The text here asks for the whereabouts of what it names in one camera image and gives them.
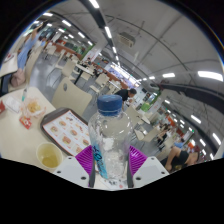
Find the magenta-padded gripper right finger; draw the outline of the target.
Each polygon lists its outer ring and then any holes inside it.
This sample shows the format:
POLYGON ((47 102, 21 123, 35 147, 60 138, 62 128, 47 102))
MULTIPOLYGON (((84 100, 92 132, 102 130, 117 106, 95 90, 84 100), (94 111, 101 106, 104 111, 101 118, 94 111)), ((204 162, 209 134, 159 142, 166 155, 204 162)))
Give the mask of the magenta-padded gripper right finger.
POLYGON ((155 157, 147 157, 131 146, 129 150, 127 184, 129 188, 140 188, 168 175, 168 171, 155 157))

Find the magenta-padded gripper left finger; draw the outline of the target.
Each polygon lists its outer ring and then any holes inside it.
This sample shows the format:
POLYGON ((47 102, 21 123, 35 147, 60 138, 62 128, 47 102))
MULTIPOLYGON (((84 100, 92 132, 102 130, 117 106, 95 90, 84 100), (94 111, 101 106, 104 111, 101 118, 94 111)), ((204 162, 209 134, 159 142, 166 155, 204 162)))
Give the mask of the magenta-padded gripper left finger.
POLYGON ((66 157, 54 174, 84 188, 93 188, 95 164, 92 148, 88 146, 76 156, 66 157))

